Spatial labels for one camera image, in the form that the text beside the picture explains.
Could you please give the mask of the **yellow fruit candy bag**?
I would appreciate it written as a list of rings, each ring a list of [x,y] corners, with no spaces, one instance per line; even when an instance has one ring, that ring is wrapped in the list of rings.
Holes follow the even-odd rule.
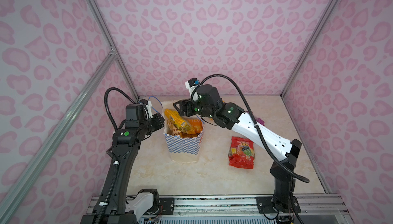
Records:
[[[176,110],[166,109],[164,114],[180,132],[188,135],[196,134],[194,127],[186,119],[182,118]]]

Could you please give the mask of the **checkered paper bag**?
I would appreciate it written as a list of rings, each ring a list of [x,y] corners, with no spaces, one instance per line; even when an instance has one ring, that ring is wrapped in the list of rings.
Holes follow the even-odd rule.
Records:
[[[151,101],[152,99],[157,100],[157,102],[160,104],[162,108],[162,114],[165,118],[164,138],[167,144],[167,148],[171,160],[177,162],[188,162],[188,163],[197,162],[199,160],[199,152],[203,141],[204,123],[203,123],[203,130],[200,134],[194,134],[194,135],[186,134],[185,137],[171,136],[167,133],[168,132],[167,124],[170,120],[166,117],[164,111],[166,109],[175,110],[169,107],[170,105],[172,105],[172,103],[166,102],[165,105],[163,105],[163,103],[154,96],[150,96],[148,98],[149,101]],[[191,118],[184,118],[184,119],[188,120],[188,119],[200,119],[200,118],[197,116],[193,116]]]

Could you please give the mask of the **tan paper snack bag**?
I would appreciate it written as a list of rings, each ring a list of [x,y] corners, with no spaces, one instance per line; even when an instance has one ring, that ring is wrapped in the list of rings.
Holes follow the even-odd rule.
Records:
[[[168,122],[168,134],[171,136],[181,136],[185,137],[186,133],[182,132],[180,129],[178,129],[171,121]]]

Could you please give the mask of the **orange corn snack bag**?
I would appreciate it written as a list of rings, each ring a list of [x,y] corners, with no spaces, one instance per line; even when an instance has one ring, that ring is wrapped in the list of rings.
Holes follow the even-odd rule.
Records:
[[[200,119],[188,119],[189,124],[192,126],[196,134],[200,134],[203,130],[203,123]]]

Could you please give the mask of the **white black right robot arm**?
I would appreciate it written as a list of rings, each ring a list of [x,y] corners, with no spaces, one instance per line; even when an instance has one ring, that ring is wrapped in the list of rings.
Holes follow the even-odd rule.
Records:
[[[190,98],[174,103],[179,115],[212,119],[215,125],[234,131],[264,148],[273,159],[270,168],[274,177],[271,208],[277,212],[288,212],[294,205],[294,169],[302,143],[287,140],[261,125],[249,108],[224,102],[217,88],[209,84],[201,85],[197,79],[191,79],[185,86]]]

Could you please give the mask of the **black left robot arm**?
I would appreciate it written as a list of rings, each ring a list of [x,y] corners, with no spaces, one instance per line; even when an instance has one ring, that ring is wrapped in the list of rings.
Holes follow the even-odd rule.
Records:
[[[148,119],[131,119],[128,115],[120,123],[113,134],[112,146],[106,151],[111,165],[101,195],[92,213],[82,217],[82,224],[136,224],[146,211],[158,210],[157,190],[142,190],[142,196],[133,199],[134,203],[142,202],[130,211],[126,210],[126,192],[142,141],[163,127],[164,118],[160,113]]]

